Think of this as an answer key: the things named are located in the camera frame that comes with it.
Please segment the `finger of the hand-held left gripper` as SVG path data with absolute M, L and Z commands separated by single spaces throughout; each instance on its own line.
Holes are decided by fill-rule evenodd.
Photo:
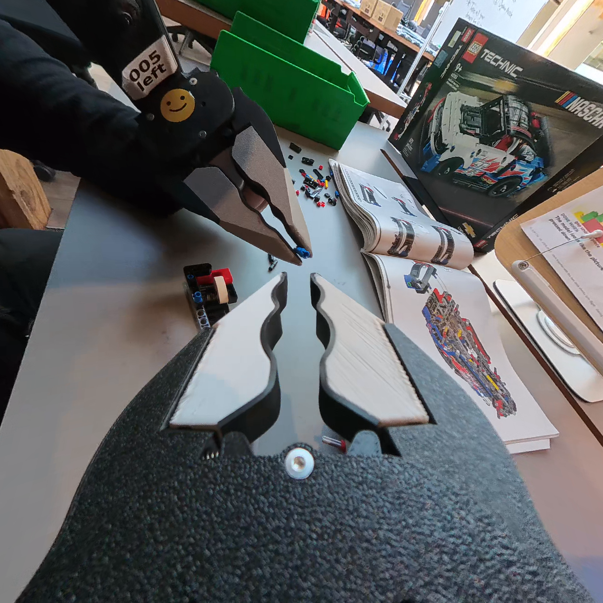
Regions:
M 290 172 L 253 126 L 237 134 L 231 157 L 245 183 L 262 196 L 295 247 L 312 254 L 310 234 Z
M 283 236 L 259 211 L 245 204 L 235 184 L 219 168 L 197 168 L 185 178 L 184 184 L 207 207 L 223 230 L 280 260 L 297 266 L 302 264 Z

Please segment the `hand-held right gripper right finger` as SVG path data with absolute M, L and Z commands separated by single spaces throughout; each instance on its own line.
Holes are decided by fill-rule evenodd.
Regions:
M 319 274 L 311 275 L 321 418 L 342 436 L 425 425 L 430 417 L 387 334 L 388 324 Z

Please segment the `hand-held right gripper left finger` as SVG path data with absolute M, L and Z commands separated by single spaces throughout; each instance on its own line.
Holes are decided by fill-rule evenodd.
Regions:
M 278 274 L 215 324 L 185 380 L 171 429 L 258 439 L 275 424 L 280 385 L 274 347 L 287 295 L 288 276 Z

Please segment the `pile of small brick pieces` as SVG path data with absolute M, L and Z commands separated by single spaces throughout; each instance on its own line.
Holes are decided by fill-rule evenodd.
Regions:
M 336 207 L 340 193 L 327 159 L 294 141 L 286 142 L 283 151 L 296 196 L 316 207 Z

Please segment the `small toy brick assembly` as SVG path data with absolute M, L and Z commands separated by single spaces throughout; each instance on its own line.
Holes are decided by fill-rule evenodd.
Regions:
M 199 332 L 211 328 L 230 312 L 237 293 L 229 268 L 213 269 L 209 263 L 183 268 L 185 291 Z

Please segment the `person's left forearm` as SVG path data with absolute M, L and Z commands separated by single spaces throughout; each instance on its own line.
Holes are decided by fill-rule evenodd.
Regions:
M 140 145 L 136 116 L 1 21 L 1 149 L 170 215 L 183 206 L 159 186 L 159 162 Z

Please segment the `grey desk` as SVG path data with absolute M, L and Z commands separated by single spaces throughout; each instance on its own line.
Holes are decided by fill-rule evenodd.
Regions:
M 283 336 L 275 347 L 279 418 L 253 444 L 271 455 L 321 442 L 309 276 L 319 273 L 382 316 L 341 205 L 300 201 L 313 258 L 288 273 Z M 81 181 L 1 425 L 1 602 L 14 602 L 56 538 L 102 439 L 141 388 L 197 333 L 183 267 L 228 267 L 239 301 L 263 286 L 267 256 L 185 210 L 155 219 Z M 602 445 L 502 312 L 489 301 L 519 378 L 560 435 L 514 459 L 542 522 L 580 581 L 602 602 Z

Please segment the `open instruction booklet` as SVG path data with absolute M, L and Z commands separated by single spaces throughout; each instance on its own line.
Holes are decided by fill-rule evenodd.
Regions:
M 511 454 L 550 449 L 559 432 L 509 361 L 484 285 L 467 269 L 467 236 L 428 216 L 403 183 L 329 165 L 362 232 L 385 321 L 465 389 Z

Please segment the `green storage bin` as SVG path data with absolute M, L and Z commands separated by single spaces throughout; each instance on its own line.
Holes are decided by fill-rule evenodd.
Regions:
M 333 149 L 369 104 L 353 72 L 240 11 L 219 34 L 210 67 L 275 125 Z
M 299 43 L 304 43 L 320 1 L 197 1 L 233 20 L 246 14 Z

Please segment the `white stand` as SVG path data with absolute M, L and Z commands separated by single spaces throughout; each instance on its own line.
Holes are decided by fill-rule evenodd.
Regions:
M 569 391 L 602 402 L 602 340 L 527 261 L 515 261 L 519 280 L 496 280 L 496 294 Z

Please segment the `toy set box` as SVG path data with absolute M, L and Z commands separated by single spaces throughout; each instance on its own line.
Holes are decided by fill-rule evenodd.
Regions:
M 477 250 L 602 166 L 602 85 L 458 19 L 389 137 Z

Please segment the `person's black clothing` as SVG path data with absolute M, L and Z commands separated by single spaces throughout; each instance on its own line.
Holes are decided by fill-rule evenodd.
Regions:
M 52 230 L 1 230 L 1 419 L 61 238 L 61 232 Z

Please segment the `printed paper sheet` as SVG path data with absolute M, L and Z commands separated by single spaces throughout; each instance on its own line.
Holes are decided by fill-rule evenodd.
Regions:
M 602 187 L 524 222 L 522 230 L 602 328 Z

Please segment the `wooden post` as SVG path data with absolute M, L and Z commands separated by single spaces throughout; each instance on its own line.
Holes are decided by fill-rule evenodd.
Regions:
M 25 157 L 1 150 L 1 228 L 45 230 L 48 198 Z

